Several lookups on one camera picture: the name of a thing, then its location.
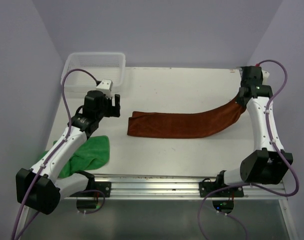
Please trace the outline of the brown towel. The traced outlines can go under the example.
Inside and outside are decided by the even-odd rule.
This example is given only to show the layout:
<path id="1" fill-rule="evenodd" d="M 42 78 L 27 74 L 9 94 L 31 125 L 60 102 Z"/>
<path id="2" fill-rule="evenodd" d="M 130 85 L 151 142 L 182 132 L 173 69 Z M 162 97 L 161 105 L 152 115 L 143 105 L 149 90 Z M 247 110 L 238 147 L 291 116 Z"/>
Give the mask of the brown towel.
<path id="1" fill-rule="evenodd" d="M 197 139 L 217 134 L 236 123 L 246 111 L 236 99 L 199 113 L 134 111 L 128 119 L 127 135 L 157 139 Z"/>

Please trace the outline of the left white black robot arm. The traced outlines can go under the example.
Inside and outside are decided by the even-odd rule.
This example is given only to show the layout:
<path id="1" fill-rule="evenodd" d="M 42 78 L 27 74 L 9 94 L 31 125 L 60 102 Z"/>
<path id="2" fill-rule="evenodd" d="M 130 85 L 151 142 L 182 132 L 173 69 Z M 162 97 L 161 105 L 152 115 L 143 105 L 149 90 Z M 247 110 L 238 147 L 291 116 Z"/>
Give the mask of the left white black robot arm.
<path id="1" fill-rule="evenodd" d="M 75 194 L 88 197 L 97 192 L 104 197 L 91 173 L 78 170 L 64 179 L 59 174 L 75 151 L 98 129 L 99 122 L 120 117 L 120 109 L 119 94 L 107 97 L 99 90 L 89 91 L 53 147 L 30 169 L 22 168 L 16 174 L 17 201 L 49 215 L 61 200 Z"/>

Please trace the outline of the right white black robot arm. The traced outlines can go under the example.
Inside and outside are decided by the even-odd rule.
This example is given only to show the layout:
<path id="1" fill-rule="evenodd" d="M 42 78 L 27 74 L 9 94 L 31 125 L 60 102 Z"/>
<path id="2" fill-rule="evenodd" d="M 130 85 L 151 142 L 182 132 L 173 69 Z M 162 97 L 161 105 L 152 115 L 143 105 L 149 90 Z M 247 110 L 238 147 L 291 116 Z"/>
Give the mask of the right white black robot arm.
<path id="1" fill-rule="evenodd" d="M 243 66 L 241 83 L 236 102 L 249 113 L 254 151 L 246 157 L 239 168 L 222 170 L 216 177 L 215 192 L 226 196 L 232 185 L 250 183 L 277 185 L 293 162 L 291 153 L 285 152 L 278 137 L 273 115 L 272 88 L 264 82 L 259 66 Z"/>

